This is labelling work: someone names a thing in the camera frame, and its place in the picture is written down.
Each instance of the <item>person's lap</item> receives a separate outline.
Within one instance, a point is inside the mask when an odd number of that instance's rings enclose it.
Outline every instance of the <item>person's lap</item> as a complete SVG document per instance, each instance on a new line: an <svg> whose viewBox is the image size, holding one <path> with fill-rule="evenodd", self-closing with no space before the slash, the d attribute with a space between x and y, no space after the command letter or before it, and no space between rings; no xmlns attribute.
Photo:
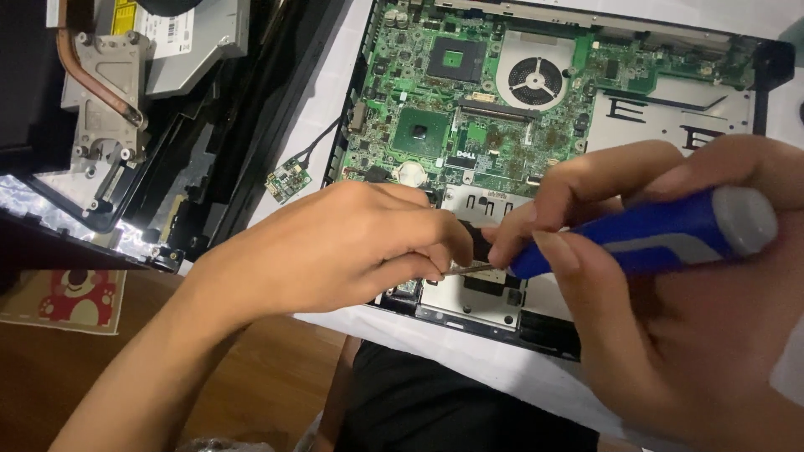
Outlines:
<svg viewBox="0 0 804 452"><path fill-rule="evenodd" d="M432 360L364 341L336 451L597 450L598 433Z"/></svg>

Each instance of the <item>yellow label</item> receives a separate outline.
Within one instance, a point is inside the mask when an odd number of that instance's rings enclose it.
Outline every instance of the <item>yellow label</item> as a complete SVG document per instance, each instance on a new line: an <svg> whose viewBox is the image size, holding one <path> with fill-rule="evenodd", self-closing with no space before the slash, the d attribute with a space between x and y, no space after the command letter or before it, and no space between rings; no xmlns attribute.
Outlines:
<svg viewBox="0 0 804 452"><path fill-rule="evenodd" d="M114 17L112 18L112 34L122 35L134 29L134 15L137 3L134 0L115 0Z"/></svg>

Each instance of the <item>hand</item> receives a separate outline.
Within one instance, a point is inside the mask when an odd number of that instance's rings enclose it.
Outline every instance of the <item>hand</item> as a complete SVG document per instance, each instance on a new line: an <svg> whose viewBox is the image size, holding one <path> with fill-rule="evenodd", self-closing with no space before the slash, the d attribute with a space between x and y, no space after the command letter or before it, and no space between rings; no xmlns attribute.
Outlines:
<svg viewBox="0 0 804 452"><path fill-rule="evenodd" d="M206 253L177 296L200 300L236 327L369 302L416 277L440 281L452 259L470 265L472 238L423 191L341 182Z"/></svg>
<svg viewBox="0 0 804 452"><path fill-rule="evenodd" d="M687 159L665 142L597 151L557 165L534 203L484 231L490 261L504 268L532 234L572 312L590 387L627 421L702 449L773 449L772 429L804 419L769 385L804 310L802 174L804 151L749 135ZM615 195L669 201L723 184L754 187L777 210L777 240L745 262L626 279L584 237L542 232L622 209Z"/></svg>

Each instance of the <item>screwdriver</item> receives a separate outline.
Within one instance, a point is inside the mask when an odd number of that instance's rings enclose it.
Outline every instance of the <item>screwdriver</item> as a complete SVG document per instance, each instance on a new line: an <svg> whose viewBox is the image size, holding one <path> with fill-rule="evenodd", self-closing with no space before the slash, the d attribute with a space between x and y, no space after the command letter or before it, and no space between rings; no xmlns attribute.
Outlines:
<svg viewBox="0 0 804 452"><path fill-rule="evenodd" d="M625 274L653 274L752 256L776 238L777 230L776 213L758 190L722 186L668 203L638 204L569 231L603 247ZM480 265L445 275L493 268ZM536 243L507 269L521 279L550 271Z"/></svg>

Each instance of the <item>white cloth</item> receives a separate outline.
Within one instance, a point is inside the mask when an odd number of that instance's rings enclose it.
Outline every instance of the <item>white cloth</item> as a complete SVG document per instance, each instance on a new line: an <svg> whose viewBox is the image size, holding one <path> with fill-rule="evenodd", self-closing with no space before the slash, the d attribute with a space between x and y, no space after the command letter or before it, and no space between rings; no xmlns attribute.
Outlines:
<svg viewBox="0 0 804 452"><path fill-rule="evenodd" d="M804 15L803 0L753 0L739 6L731 0L531 0L537 4L629 15L665 22L683 23L775 39L793 21ZM294 114L283 143L280 162L305 149L341 113L354 61L358 54L371 0L347 0L304 98ZM768 135L804 146L804 127L798 106L804 101L804 71L796 80L771 93ZM324 138L310 157L313 181L323 178L333 135ZM319 189L311 183L299 196ZM261 200L249 225L280 206L271 196ZM189 269L184 265L182 273ZM555 288L548 291L557 293ZM595 430L628 438L652 450L683 450L649 435L628 429L591 393L577 364L553 359L477 336L405 318L368 306L354 306L328 314L297 314L349 335L365 338L397 350L408 351L444 364L463 375L567 417ZM774 386L804 405L804 319L791 336L784 357L774 371Z"/></svg>

